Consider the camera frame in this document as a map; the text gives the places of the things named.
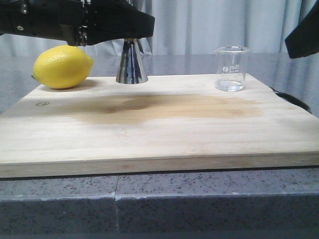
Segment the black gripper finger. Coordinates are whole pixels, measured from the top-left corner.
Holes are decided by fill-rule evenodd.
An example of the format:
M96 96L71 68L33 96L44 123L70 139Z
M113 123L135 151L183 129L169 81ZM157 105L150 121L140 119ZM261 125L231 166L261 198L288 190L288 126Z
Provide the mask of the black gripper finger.
M319 1L305 18L286 37L285 45L291 59L307 57L319 52Z

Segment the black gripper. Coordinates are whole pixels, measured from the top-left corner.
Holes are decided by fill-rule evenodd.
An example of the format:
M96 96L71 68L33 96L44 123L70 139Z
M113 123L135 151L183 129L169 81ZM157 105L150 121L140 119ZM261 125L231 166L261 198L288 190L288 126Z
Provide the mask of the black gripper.
M104 41L152 37L155 18L126 0L2 0L0 33L91 46ZM85 16L88 22L85 32Z

